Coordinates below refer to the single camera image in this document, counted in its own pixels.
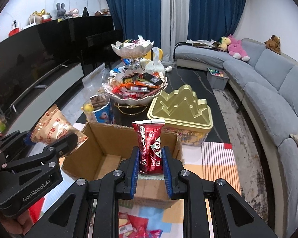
beige snack package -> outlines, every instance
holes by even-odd
[[[45,112],[37,123],[37,126],[35,126],[34,131],[31,134],[31,140],[32,142],[43,142],[48,145],[59,140],[68,133],[75,133],[78,137],[77,145],[72,152],[77,150],[79,146],[88,139],[85,134],[74,128],[67,121],[57,105],[53,105]]]

gray plastic bin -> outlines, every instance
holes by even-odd
[[[224,77],[213,75],[210,72],[210,70],[218,70],[221,73],[223,73]],[[215,89],[224,90],[225,85],[226,85],[227,81],[229,80],[229,77],[226,75],[224,70],[208,67],[207,68],[207,80],[209,81],[212,89],[215,88]]]

yellow plush toy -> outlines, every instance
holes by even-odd
[[[227,50],[227,47],[231,44],[231,41],[227,37],[222,37],[221,38],[221,44],[218,46],[218,49],[220,51],[225,52]]]

gold lid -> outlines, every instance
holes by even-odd
[[[147,116],[163,118],[166,125],[196,132],[209,132],[213,127],[206,99],[198,99],[190,85],[183,85],[170,94],[161,91],[152,101]]]

black tv screen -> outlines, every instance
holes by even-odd
[[[29,27],[0,42],[0,108],[3,112],[36,80],[68,60],[68,21]]]

